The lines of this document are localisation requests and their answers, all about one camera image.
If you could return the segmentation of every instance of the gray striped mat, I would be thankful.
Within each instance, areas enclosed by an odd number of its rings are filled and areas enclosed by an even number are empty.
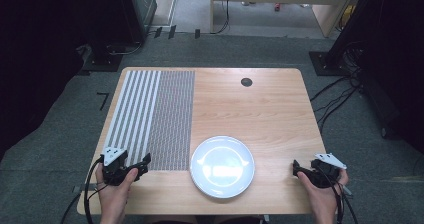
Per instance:
[[[193,91],[193,71],[128,71],[104,146],[127,166],[150,152],[150,170],[188,170]]]

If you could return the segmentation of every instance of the round black marker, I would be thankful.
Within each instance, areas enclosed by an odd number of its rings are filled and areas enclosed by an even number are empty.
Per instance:
[[[253,82],[250,78],[246,77],[246,78],[241,79],[241,84],[245,87],[250,87],[253,84]]]

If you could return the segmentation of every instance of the person's left hand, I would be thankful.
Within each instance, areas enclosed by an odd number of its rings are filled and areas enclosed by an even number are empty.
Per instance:
[[[100,163],[96,170],[97,189],[102,189],[106,184],[103,180],[103,164]],[[99,191],[100,207],[102,209],[102,218],[100,223],[122,223],[125,218],[125,205],[127,204],[128,194],[131,184],[134,182],[138,173],[137,168],[130,170],[125,180],[119,186],[107,186]]]

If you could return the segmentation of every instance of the person's right hand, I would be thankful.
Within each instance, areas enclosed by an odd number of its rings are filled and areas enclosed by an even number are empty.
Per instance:
[[[97,189],[99,191],[100,207],[102,209],[101,224],[122,223],[125,218],[125,205],[127,204],[131,184],[137,177],[138,169],[133,168],[119,186],[106,186],[103,179],[103,164],[100,163],[96,170]]]
[[[329,188],[318,188],[311,183],[309,178],[303,172],[298,172],[297,176],[300,179],[300,182],[306,189],[306,192],[309,196],[309,202],[312,208],[312,214],[314,215],[315,222],[317,224],[330,224],[334,222],[334,215],[337,209],[337,201],[334,194],[334,191],[331,187]],[[346,185],[349,181],[347,172],[344,169],[340,169],[340,180],[341,185]],[[343,190],[340,190],[338,184],[334,185],[337,193],[340,193]]]

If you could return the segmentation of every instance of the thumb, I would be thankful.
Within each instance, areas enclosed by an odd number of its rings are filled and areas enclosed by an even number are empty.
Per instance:
[[[297,176],[299,177],[300,182],[303,184],[303,186],[306,188],[307,192],[310,192],[315,188],[314,184],[309,180],[308,176],[306,176],[303,172],[298,172]]]
[[[134,182],[135,178],[137,177],[137,174],[138,174],[137,168],[131,169],[127,173],[127,176],[125,177],[124,181],[119,185],[119,188],[125,191],[128,191],[130,189],[131,184]]]
[[[103,180],[103,163],[99,163],[99,165],[97,165],[96,180],[97,180],[97,183],[104,182],[104,180]]]
[[[349,177],[347,175],[346,170],[340,169],[339,175],[340,175],[339,183],[342,184],[342,185],[346,185],[349,181]]]

